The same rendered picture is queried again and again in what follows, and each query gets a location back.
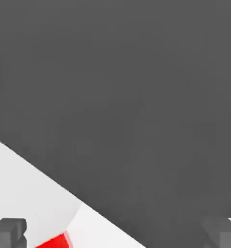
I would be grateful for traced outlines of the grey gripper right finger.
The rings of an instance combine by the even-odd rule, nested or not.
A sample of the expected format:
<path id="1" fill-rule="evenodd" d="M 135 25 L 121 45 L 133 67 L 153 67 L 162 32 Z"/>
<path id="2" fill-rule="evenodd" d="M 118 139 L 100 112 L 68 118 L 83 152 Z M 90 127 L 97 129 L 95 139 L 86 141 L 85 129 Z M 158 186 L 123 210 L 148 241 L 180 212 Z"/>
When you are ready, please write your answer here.
<path id="1" fill-rule="evenodd" d="M 225 217 L 209 216 L 201 219 L 212 248 L 231 248 L 231 221 Z"/>

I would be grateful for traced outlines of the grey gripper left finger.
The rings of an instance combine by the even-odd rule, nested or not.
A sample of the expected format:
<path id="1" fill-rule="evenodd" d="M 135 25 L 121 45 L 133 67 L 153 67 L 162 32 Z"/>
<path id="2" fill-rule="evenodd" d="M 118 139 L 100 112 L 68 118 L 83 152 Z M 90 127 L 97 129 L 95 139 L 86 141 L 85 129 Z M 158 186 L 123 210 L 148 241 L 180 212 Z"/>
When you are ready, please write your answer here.
<path id="1" fill-rule="evenodd" d="M 27 248 L 24 233 L 27 222 L 24 218 L 2 218 L 0 220 L 0 248 Z"/>

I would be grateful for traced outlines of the small red cube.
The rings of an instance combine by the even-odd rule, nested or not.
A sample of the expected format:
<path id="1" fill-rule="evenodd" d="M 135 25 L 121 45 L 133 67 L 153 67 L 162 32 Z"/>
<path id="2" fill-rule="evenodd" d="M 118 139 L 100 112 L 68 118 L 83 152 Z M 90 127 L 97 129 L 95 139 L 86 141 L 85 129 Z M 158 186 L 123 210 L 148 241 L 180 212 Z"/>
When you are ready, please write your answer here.
<path id="1" fill-rule="evenodd" d="M 68 231 L 64 231 L 58 236 L 36 246 L 35 248 L 73 248 L 73 243 Z"/>

